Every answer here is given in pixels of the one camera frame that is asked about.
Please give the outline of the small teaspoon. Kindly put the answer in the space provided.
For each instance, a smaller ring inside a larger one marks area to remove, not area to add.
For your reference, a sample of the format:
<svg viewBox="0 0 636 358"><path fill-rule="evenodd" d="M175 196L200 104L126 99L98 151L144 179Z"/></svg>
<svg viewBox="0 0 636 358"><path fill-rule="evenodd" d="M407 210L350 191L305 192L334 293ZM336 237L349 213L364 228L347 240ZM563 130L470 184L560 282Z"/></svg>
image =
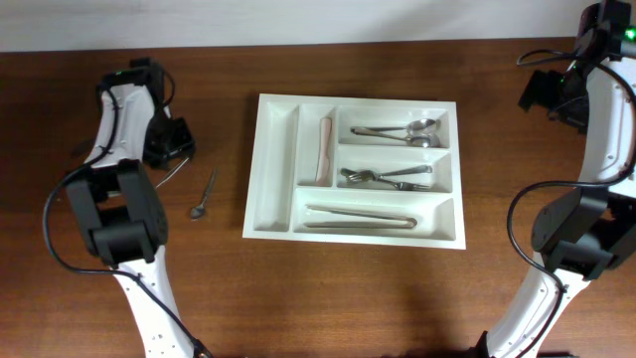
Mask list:
<svg viewBox="0 0 636 358"><path fill-rule="evenodd" d="M185 157L181 160L176 166L171 168L165 176L155 185L155 188L158 189L161 186L168 183L187 163L190 162L190 157Z"/></svg>
<svg viewBox="0 0 636 358"><path fill-rule="evenodd" d="M218 169L215 168L209 178L206 189L202 195L201 202L197 206L193 207L190 211L190 218L192 221L197 221L206 215L206 204L213 191L217 176Z"/></svg>

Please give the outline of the steel tablespoon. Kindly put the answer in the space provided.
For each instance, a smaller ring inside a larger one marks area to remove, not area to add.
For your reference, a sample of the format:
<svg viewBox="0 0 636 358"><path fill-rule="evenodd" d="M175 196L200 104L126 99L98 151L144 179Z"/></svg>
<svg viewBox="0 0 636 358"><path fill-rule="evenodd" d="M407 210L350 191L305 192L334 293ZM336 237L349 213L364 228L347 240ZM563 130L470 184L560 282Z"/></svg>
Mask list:
<svg viewBox="0 0 636 358"><path fill-rule="evenodd" d="M410 122L404 126L371 127L371 130L378 132L404 131L409 135L423 135L435 132L440 127L438 119L423 118Z"/></svg>
<svg viewBox="0 0 636 358"><path fill-rule="evenodd" d="M400 142L404 142L407 145L413 146L413 147L433 148L433 147L441 146L440 139L434 134L424 134L419 136L409 135L409 136L399 137L399 136L385 134L376 130L371 130L369 128L360 127L360 126L351 127L350 131L353 134L361 135L361 136L372 136L372 137L397 140Z"/></svg>

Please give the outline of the pink plastic knife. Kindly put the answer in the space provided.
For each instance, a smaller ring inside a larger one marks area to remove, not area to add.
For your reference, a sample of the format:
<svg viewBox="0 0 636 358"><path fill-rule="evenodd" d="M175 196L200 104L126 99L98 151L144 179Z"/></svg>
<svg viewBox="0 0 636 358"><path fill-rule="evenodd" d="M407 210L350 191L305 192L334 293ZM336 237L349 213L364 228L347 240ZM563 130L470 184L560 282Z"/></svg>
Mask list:
<svg viewBox="0 0 636 358"><path fill-rule="evenodd" d="M315 176L315 184L322 186L327 181L330 159L328 155L329 142L331 137L332 119L323 117L320 121L320 142L318 152L318 163Z"/></svg>

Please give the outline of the steel fork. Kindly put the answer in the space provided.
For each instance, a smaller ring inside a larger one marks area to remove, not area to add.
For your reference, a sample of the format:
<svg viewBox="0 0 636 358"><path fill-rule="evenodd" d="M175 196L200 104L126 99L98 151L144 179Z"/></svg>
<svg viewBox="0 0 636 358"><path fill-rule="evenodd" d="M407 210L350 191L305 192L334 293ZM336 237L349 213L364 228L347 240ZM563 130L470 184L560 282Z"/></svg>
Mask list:
<svg viewBox="0 0 636 358"><path fill-rule="evenodd" d="M399 191L423 192L423 191L428 191L430 189L429 186L422 185L422 184L384 179L381 177L380 174L370 170L353 171L347 168L341 168L340 174L345 177L345 180L348 184L361 184L363 182L379 182L382 184L390 185Z"/></svg>
<svg viewBox="0 0 636 358"><path fill-rule="evenodd" d="M349 183L360 183L375 179L382 179L384 177L431 173L432 171L433 169L430 165L418 165L415 167L384 173L378 173L373 170L354 171L347 168L341 168L340 174L343 175Z"/></svg>

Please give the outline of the long metal tongs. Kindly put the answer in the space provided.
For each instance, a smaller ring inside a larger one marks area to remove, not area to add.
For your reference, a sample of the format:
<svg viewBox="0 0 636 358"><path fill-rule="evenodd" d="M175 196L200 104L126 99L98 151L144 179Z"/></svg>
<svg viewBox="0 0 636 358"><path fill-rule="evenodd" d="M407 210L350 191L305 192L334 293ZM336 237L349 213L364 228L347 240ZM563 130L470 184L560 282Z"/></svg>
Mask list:
<svg viewBox="0 0 636 358"><path fill-rule="evenodd" d="M339 207L308 205L308 211L326 213L332 216L347 217L347 220L322 220L304 223L314 229L399 229L411 230L418 225L413 217L368 210L356 210Z"/></svg>

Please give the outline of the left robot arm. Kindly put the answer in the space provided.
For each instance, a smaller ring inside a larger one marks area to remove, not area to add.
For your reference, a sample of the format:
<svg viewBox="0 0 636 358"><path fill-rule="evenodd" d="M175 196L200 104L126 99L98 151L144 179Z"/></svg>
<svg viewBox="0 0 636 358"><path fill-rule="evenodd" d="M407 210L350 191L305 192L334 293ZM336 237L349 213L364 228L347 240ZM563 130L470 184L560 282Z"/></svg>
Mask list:
<svg viewBox="0 0 636 358"><path fill-rule="evenodd" d="M150 58L102 77L88 158L64 182L87 251L121 286L148 357L208 357L180 318L166 269L168 220L147 168L189 159L196 142L172 116L175 83Z"/></svg>

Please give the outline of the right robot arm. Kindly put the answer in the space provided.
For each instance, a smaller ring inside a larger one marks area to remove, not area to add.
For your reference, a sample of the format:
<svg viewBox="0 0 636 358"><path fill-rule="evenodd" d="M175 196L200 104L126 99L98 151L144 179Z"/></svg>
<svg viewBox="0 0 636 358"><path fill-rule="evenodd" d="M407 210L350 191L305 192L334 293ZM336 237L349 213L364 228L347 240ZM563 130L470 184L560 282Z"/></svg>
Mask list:
<svg viewBox="0 0 636 358"><path fill-rule="evenodd" d="M564 187L545 205L531 232L533 252L520 289L502 319L480 336L470 357L538 357L560 315L581 291L635 252L635 26L628 2L604 0L580 16L571 52L534 50L520 67L567 61L563 73L535 71L518 105L539 105L585 134L575 181L532 184L532 191Z"/></svg>

